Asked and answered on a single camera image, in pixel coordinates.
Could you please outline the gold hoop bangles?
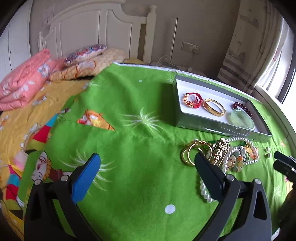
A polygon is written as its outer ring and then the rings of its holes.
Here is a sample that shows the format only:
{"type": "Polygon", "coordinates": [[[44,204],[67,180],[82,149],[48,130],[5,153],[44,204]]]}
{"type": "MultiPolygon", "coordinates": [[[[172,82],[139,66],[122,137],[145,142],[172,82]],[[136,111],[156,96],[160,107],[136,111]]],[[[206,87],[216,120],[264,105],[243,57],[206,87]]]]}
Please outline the gold hoop bangles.
{"type": "Polygon", "coordinates": [[[189,142],[181,152],[181,160],[188,166],[195,166],[196,154],[203,154],[209,160],[213,155],[212,144],[199,140],[189,142]]]}

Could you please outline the grey jewelry tray box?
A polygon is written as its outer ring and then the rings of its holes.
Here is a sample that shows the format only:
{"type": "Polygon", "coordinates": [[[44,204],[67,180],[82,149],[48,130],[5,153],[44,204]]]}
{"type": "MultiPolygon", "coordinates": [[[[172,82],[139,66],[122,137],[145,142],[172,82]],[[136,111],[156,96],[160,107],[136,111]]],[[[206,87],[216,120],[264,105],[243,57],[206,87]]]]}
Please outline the grey jewelry tray box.
{"type": "Polygon", "coordinates": [[[174,96],[176,126],[180,128],[262,143],[272,137],[253,102],[223,87],[177,75],[174,96]]]}

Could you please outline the pale green jade bangle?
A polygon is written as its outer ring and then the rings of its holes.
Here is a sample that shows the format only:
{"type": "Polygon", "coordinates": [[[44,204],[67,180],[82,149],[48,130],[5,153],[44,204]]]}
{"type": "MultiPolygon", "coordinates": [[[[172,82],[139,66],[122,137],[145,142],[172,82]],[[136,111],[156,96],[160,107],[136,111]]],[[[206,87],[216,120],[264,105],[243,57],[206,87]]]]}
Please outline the pale green jade bangle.
{"type": "Polygon", "coordinates": [[[255,124],[252,118],[241,109],[234,109],[230,113],[230,121],[234,126],[242,127],[253,131],[255,129],[255,124]]]}

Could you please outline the gold bangle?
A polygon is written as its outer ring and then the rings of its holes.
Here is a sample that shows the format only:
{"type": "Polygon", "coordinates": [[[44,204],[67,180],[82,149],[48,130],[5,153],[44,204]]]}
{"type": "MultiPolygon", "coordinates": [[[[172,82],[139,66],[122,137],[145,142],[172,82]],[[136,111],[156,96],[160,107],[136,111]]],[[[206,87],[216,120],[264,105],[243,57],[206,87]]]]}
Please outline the gold bangle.
{"type": "Polygon", "coordinates": [[[210,114],[218,117],[222,117],[226,114],[226,109],[218,101],[207,98],[203,101],[203,107],[210,114]]]}

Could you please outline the yellow floral bedsheet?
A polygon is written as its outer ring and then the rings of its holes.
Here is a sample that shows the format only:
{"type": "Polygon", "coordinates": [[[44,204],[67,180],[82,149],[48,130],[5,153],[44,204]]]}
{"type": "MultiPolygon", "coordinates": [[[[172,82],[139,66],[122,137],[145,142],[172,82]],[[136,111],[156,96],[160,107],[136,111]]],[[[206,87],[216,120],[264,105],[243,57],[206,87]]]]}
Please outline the yellow floral bedsheet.
{"type": "Polygon", "coordinates": [[[63,113],[66,101],[88,87],[87,80],[47,81],[23,108],[1,114],[1,240],[23,240],[21,208],[16,201],[30,146],[44,139],[34,135],[49,128],[48,121],[63,113]]]}

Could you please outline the green cartoon blanket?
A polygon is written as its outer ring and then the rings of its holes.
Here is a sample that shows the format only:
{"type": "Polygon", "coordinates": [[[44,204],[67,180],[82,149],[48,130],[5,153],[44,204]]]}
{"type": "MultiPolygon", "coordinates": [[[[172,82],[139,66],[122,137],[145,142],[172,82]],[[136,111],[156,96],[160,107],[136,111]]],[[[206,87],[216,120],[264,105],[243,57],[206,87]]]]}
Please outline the green cartoon blanket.
{"type": "Polygon", "coordinates": [[[287,134],[261,102],[204,78],[199,80],[250,99],[271,139],[262,143],[176,126],[177,75],[199,79],[173,69],[115,63],[69,98],[64,112],[50,121],[46,142],[29,147],[18,191],[24,222],[34,181],[70,175],[96,153],[100,168],[78,207],[100,240],[195,240],[218,205],[195,166],[181,160],[186,144],[199,140],[212,144],[207,161],[223,174],[262,182],[273,234],[285,216],[281,206],[287,196],[273,155],[293,153],[287,134]]]}

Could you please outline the striped curtain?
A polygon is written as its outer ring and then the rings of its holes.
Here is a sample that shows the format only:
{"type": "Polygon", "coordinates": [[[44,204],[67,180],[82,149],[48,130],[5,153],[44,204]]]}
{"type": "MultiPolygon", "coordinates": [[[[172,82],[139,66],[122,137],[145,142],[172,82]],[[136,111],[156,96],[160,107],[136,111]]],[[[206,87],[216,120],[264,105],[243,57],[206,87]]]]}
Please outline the striped curtain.
{"type": "Polygon", "coordinates": [[[292,62],[294,34],[270,1],[241,1],[217,79],[251,94],[256,86],[280,95],[292,62]]]}

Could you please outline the pink folded quilt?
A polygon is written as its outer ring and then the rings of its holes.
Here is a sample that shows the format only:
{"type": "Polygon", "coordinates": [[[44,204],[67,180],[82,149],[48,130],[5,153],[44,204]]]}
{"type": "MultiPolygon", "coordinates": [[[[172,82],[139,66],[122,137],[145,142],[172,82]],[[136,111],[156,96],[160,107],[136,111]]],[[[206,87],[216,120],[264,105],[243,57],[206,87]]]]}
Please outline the pink folded quilt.
{"type": "Polygon", "coordinates": [[[1,82],[1,111],[26,106],[50,74],[64,67],[64,60],[52,59],[50,51],[43,49],[5,76],[1,82]]]}

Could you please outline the beige floral pillow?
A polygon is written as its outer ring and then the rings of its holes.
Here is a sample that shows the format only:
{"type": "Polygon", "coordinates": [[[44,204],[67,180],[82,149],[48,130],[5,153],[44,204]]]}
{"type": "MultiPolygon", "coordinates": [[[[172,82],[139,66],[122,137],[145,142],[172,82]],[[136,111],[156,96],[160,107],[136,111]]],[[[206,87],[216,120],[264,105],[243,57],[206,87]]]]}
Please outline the beige floral pillow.
{"type": "Polygon", "coordinates": [[[124,51],[115,48],[108,48],[96,57],[67,67],[64,70],[52,73],[49,76],[49,80],[73,80],[80,77],[95,76],[114,62],[122,63],[125,58],[126,54],[124,51]]]}

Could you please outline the patterned pillow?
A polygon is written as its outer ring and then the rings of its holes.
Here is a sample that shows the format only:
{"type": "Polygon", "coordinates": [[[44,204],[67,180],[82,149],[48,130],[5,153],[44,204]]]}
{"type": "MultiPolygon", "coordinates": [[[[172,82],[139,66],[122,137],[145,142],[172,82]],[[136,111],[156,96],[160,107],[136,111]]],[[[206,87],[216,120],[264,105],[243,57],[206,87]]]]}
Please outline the patterned pillow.
{"type": "Polygon", "coordinates": [[[72,66],[74,64],[96,57],[104,53],[106,50],[107,50],[107,46],[103,44],[95,44],[95,45],[83,47],[69,54],[64,60],[64,65],[72,66]]]}

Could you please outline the white wardrobe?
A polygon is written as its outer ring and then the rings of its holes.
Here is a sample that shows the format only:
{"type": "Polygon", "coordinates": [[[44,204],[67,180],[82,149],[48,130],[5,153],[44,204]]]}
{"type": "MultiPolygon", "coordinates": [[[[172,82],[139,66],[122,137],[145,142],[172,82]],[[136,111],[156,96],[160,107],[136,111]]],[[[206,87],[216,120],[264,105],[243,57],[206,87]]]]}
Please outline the white wardrobe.
{"type": "Polygon", "coordinates": [[[1,80],[31,57],[29,30],[32,5],[33,1],[26,1],[1,35],[1,80]]]}

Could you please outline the white bed headboard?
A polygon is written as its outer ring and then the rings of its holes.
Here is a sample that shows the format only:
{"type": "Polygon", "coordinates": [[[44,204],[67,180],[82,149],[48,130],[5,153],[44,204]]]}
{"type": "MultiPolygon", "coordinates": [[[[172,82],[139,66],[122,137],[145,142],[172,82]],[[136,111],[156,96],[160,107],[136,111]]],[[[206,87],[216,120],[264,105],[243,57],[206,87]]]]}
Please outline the white bed headboard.
{"type": "Polygon", "coordinates": [[[39,33],[38,49],[48,49],[53,58],[94,44],[121,49],[127,58],[152,61],[157,7],[151,5],[147,16],[123,12],[125,1],[84,1],[61,11],[49,21],[45,36],[39,33]]]}

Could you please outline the wall power socket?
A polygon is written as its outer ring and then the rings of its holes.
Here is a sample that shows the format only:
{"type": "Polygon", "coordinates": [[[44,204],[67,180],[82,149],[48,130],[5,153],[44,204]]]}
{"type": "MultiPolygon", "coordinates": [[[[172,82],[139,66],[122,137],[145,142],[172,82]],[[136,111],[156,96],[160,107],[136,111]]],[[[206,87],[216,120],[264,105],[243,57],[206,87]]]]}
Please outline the wall power socket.
{"type": "Polygon", "coordinates": [[[186,51],[186,52],[190,52],[190,53],[194,53],[194,54],[199,54],[200,52],[200,47],[188,42],[182,42],[182,47],[181,47],[182,51],[186,51]]]}

